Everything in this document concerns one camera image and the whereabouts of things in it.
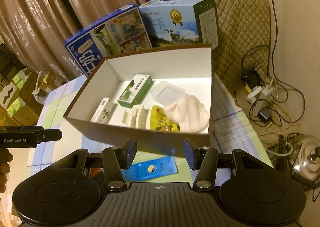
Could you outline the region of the person's left hand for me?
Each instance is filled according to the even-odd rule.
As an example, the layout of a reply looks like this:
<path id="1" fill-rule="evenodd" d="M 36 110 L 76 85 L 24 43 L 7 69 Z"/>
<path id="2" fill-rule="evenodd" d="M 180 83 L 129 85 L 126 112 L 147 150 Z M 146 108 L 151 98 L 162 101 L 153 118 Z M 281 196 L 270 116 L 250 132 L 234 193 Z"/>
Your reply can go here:
<path id="1" fill-rule="evenodd" d="M 0 193 L 6 191 L 6 183 L 8 181 L 7 174 L 10 172 L 9 163 L 13 161 L 14 156 L 6 148 L 1 148 L 0 153 Z"/>

